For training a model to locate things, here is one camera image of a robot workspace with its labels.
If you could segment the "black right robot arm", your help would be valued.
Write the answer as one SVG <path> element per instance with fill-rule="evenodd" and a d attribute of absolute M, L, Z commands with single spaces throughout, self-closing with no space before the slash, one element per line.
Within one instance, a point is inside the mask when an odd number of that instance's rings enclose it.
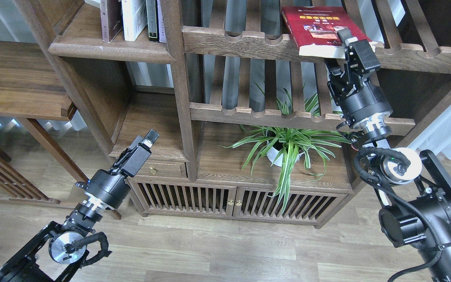
<path fill-rule="evenodd" d="M 353 130 L 344 134 L 358 150 L 353 166 L 381 202 L 382 232 L 394 247 L 411 245 L 424 260 L 390 281 L 428 268 L 433 281 L 451 282 L 451 177 L 430 150 L 390 148 L 391 128 L 384 120 L 392 107 L 370 81 L 381 65 L 367 39 L 359 40 L 347 27 L 336 34 L 345 64 L 342 69 L 336 59 L 325 60 L 328 88 Z"/>

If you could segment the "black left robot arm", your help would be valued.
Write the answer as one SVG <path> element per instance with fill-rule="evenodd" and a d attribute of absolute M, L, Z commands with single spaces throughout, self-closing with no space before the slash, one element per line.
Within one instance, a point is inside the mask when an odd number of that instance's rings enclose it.
<path fill-rule="evenodd" d="M 0 268 L 0 282 L 52 281 L 36 262 L 36 254 L 45 243 L 49 244 L 50 257 L 67 266 L 56 278 L 57 282 L 68 282 L 79 268 L 108 257 L 111 251 L 107 236 L 95 232 L 93 227 L 102 219 L 104 211 L 120 207 L 130 191 L 125 180 L 138 173 L 158 138 L 155 130 L 149 130 L 145 137 L 137 136 L 108 171 L 98 170 L 90 180 L 77 182 L 87 200 L 77 204 L 63 224 L 50 222 L 13 255 Z"/>

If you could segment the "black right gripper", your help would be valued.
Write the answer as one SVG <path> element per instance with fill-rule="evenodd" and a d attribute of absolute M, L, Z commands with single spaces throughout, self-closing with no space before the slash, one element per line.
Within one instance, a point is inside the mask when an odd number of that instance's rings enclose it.
<path fill-rule="evenodd" d="M 369 41 L 353 36 L 346 27 L 337 31 L 345 55 L 344 69 L 336 59 L 325 59 L 329 71 L 328 87 L 343 117 L 352 129 L 379 129 L 385 127 L 384 119 L 392 107 L 380 87 L 370 76 L 379 70 L 379 63 Z"/>

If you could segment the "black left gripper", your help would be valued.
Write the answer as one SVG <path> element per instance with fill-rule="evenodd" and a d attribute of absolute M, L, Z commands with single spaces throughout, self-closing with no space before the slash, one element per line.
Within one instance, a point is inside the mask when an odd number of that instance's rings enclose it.
<path fill-rule="evenodd" d="M 98 170 L 88 182 L 77 182 L 76 186 L 89 197 L 82 205 L 92 211 L 118 209 L 130 191 L 126 178 L 134 177 L 140 170 L 159 136 L 155 130 L 149 130 L 144 138 L 137 136 L 109 171 Z"/>

